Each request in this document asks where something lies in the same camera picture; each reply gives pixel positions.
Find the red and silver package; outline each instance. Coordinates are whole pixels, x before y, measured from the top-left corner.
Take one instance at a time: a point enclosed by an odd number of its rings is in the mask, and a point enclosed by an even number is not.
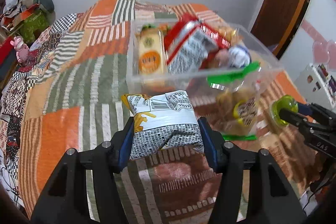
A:
[[[207,67],[216,53],[230,43],[198,18],[184,14],[164,39],[170,74],[193,72]]]

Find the screw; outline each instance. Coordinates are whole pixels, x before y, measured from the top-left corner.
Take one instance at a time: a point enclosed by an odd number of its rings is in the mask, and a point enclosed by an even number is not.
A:
[[[233,147],[233,143],[231,143],[231,142],[225,142],[225,143],[224,143],[224,146],[225,146],[226,148],[232,148],[232,147]]]
[[[267,149],[265,149],[265,148],[261,148],[261,149],[260,149],[260,153],[261,153],[262,155],[264,155],[264,156],[267,156],[267,155],[269,154],[269,151],[268,151]]]
[[[76,152],[76,150],[75,150],[74,148],[69,148],[69,149],[67,150],[67,154],[68,154],[69,156],[73,155],[75,152]]]
[[[102,144],[101,144],[102,147],[104,148],[108,148],[111,146],[111,142],[110,141],[104,141]]]

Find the white snack package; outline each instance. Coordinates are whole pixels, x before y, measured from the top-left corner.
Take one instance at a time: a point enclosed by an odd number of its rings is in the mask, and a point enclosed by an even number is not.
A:
[[[134,115],[130,160],[184,145],[203,152],[200,128],[187,92],[177,90],[147,100],[128,95],[127,101]]]

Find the pink figurine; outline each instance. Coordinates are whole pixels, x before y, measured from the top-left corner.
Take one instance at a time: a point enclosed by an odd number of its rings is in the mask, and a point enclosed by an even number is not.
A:
[[[25,63],[28,57],[29,48],[27,44],[24,43],[23,38],[21,36],[14,37],[14,41],[12,40],[10,43],[16,50],[17,61],[21,64]]]

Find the bed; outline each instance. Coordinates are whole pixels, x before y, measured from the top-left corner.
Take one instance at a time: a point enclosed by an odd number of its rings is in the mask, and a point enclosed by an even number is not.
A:
[[[0,127],[0,145],[7,144],[2,149],[9,155],[7,168],[29,217],[68,148],[93,149],[110,140],[129,118],[120,96],[128,91],[131,21],[179,18],[185,12],[208,21],[222,20],[200,4],[100,0],[85,13],[57,20],[41,34],[31,50],[30,70],[16,71],[5,91],[5,114],[10,119]],[[261,95],[258,140],[235,143],[253,151],[269,149],[299,197],[318,178],[321,163],[294,127],[281,130],[270,122],[268,106],[284,94],[304,102],[285,71]],[[15,136],[19,144],[8,145],[8,136]],[[221,175],[209,168],[201,154],[184,146],[130,161],[115,180],[129,223],[206,223]],[[246,215],[247,181],[248,173],[240,219]],[[86,182],[90,216],[98,220],[91,172]]]

